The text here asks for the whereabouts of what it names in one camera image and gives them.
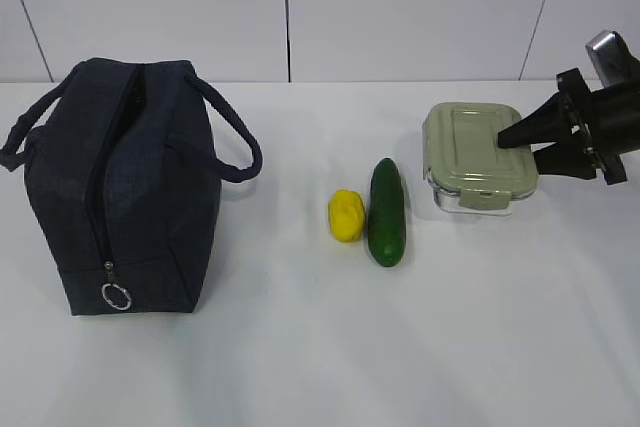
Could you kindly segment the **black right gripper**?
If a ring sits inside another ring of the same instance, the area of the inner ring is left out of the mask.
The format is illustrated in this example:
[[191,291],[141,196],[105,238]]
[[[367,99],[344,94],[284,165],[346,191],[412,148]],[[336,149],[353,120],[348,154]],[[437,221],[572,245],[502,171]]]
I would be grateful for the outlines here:
[[[604,117],[627,94],[622,84],[591,91],[577,68],[556,76],[558,92],[526,118],[503,129],[500,148],[556,142],[534,152],[540,175],[592,180],[600,171],[608,185],[627,181],[620,154],[605,139]],[[570,144],[558,142],[570,138]]]

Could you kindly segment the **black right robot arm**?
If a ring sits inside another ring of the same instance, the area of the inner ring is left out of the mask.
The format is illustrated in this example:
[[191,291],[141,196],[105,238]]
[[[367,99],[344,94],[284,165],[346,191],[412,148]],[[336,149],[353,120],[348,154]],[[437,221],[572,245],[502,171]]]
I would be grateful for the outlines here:
[[534,152],[541,175],[625,182],[621,156],[639,149],[639,60],[625,54],[606,60],[621,81],[592,91],[577,68],[556,75],[558,91],[532,114],[502,130],[500,148],[545,143]]

